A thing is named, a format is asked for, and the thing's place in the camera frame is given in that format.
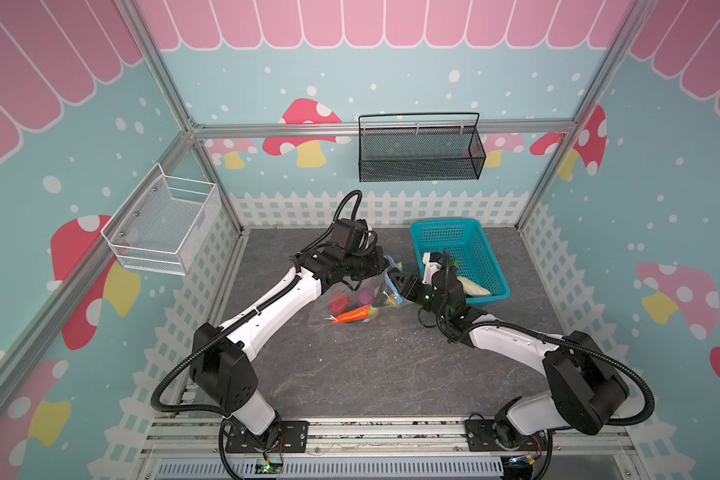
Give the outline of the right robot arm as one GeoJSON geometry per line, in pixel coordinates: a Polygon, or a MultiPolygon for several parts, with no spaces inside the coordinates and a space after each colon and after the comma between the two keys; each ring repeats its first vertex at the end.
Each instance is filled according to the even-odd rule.
{"type": "Polygon", "coordinates": [[[449,342],[500,354],[546,378],[545,391],[516,397],[495,415],[503,448],[515,449],[537,433],[596,435],[605,426],[633,426],[653,415],[656,400],[648,383],[588,334],[552,335],[501,320],[468,304],[449,254],[437,254],[431,266],[425,276],[392,267],[388,277],[405,300],[434,315],[449,342]]]}

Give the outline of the teal plastic basket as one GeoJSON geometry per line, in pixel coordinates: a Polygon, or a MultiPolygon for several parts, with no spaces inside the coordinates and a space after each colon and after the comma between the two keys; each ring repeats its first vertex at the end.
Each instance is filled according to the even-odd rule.
{"type": "Polygon", "coordinates": [[[471,306],[506,300],[510,287],[481,224],[474,219],[446,218],[413,223],[410,232],[421,276],[425,253],[448,250],[457,273],[491,292],[489,296],[468,297],[471,306]]]}

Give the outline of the yellow toy potato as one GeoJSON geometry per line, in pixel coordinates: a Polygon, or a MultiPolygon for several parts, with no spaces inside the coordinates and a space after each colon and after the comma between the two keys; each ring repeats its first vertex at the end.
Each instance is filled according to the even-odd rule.
{"type": "Polygon", "coordinates": [[[397,291],[387,287],[380,290],[379,297],[381,306],[396,306],[402,302],[397,291]]]}

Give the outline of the orange toy carrot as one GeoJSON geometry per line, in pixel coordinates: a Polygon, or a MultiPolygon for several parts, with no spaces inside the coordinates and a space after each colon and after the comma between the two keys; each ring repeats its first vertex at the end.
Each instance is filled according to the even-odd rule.
{"type": "Polygon", "coordinates": [[[378,314],[378,309],[371,306],[365,305],[352,311],[344,312],[337,317],[332,319],[333,324],[352,323],[358,321],[366,321],[378,314]]]}

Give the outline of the purple toy onion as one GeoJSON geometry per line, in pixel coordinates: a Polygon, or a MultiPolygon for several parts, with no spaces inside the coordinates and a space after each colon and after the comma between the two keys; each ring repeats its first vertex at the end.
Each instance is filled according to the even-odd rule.
{"type": "Polygon", "coordinates": [[[357,302],[360,306],[372,305],[374,303],[376,295],[377,290],[375,288],[365,288],[358,293],[357,302]]]}

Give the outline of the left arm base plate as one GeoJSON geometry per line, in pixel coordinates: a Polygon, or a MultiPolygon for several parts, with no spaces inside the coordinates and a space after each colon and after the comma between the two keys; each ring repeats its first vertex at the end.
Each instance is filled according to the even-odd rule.
{"type": "Polygon", "coordinates": [[[310,424],[307,421],[276,419],[263,433],[233,423],[224,433],[224,451],[230,454],[304,453],[310,424]]]}

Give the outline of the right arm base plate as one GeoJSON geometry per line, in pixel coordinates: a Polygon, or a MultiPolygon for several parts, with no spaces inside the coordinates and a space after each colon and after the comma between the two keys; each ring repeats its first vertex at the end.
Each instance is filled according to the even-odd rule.
{"type": "Polygon", "coordinates": [[[493,419],[470,417],[463,423],[471,452],[530,452],[537,454],[547,448],[548,437],[537,432],[523,436],[508,424],[493,419]]]}

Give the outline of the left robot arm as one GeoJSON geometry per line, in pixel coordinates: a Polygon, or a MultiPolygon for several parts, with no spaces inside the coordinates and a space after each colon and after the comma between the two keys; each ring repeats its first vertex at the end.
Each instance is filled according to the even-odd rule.
{"type": "Polygon", "coordinates": [[[290,262],[285,276],[241,314],[195,332],[189,356],[153,390],[150,405],[155,411],[210,412],[233,418],[258,436],[274,428],[278,414],[258,390],[252,361],[282,326],[331,287],[339,283],[359,287],[388,267],[377,232],[364,220],[348,218],[334,221],[290,262]],[[184,371],[213,399],[211,404],[171,405],[161,400],[184,371]]]}

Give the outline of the white toy daikon radish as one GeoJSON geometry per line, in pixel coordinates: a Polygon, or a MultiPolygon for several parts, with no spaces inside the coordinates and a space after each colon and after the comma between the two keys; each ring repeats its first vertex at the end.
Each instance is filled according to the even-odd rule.
{"type": "Polygon", "coordinates": [[[492,296],[492,292],[470,280],[467,277],[458,276],[457,280],[461,283],[464,293],[469,297],[489,297],[492,296]]]}

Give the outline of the clear zip top bag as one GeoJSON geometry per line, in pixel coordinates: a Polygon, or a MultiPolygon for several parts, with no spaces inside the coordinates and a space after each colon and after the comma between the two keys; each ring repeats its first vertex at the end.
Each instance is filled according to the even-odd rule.
{"type": "Polygon", "coordinates": [[[342,281],[328,289],[311,304],[308,324],[348,324],[368,322],[379,314],[406,303],[400,288],[393,284],[393,275],[403,272],[403,265],[386,257],[383,273],[366,280],[342,281]]]}

